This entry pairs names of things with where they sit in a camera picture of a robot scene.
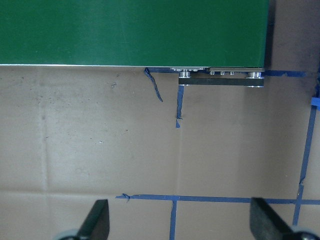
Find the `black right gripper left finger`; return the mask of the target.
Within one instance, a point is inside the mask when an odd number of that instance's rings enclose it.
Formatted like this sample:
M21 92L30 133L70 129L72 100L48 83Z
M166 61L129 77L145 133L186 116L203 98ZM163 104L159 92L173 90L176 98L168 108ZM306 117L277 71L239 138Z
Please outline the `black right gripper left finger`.
M75 235L76 240L107 240L110 233L110 214L107 199L96 200Z

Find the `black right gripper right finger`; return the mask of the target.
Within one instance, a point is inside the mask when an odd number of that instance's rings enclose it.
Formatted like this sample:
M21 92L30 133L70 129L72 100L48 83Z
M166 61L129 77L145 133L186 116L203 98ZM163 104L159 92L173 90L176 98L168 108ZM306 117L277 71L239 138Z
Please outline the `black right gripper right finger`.
M249 209L249 228L255 240L288 240L292 229L260 197L252 197Z

